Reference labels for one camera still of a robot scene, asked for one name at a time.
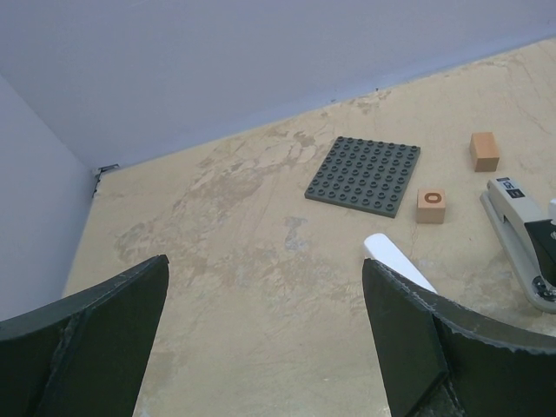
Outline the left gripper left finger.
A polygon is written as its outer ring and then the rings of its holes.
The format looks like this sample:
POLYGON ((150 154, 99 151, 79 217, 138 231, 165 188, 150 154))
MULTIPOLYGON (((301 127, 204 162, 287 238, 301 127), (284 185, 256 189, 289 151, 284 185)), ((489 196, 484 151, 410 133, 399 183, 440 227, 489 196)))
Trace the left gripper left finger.
POLYGON ((157 255, 1 323, 3 416, 130 416, 169 287, 157 255))

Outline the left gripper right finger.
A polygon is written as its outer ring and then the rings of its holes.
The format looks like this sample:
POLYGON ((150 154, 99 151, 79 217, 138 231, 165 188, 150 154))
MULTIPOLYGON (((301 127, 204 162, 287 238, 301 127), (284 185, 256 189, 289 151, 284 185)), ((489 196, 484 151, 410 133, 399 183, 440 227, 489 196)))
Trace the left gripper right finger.
POLYGON ((553 416, 555 339, 366 259, 362 287, 393 416, 553 416))

